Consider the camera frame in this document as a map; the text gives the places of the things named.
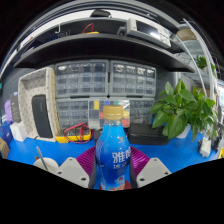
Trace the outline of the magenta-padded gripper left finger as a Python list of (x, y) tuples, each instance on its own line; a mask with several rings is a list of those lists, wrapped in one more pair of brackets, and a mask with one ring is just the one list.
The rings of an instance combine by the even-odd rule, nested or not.
[(68, 157), (55, 171), (55, 174), (65, 180), (84, 188), (93, 188), (96, 182), (95, 148), (92, 147), (77, 158)]

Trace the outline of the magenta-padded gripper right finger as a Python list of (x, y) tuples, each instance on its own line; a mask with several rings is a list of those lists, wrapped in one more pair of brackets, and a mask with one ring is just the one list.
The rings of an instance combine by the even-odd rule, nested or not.
[(129, 163), (132, 188), (140, 188), (170, 174), (159, 158), (149, 158), (142, 151), (132, 147)]

